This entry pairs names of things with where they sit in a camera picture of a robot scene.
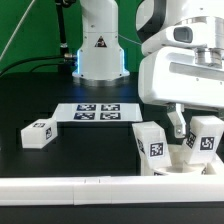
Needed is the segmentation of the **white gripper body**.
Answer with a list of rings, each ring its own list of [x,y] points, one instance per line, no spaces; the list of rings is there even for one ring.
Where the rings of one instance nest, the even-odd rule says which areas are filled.
[[[138,94],[145,104],[224,108],[224,70],[195,64],[191,50],[164,47],[141,61]]]

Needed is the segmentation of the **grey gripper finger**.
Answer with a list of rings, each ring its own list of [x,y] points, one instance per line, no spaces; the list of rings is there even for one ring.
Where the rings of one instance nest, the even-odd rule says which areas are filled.
[[[171,103],[167,106],[167,115],[174,127],[174,136],[176,138],[184,138],[186,136],[186,122],[183,112],[183,104]]]

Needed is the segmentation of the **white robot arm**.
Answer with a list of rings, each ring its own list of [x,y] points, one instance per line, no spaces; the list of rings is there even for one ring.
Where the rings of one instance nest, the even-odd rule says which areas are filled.
[[[83,43],[74,81],[111,86],[126,79],[117,3],[80,4]],[[135,22],[144,55],[139,97],[145,104],[165,106],[175,136],[183,138],[184,109],[224,110],[224,0],[142,0]]]

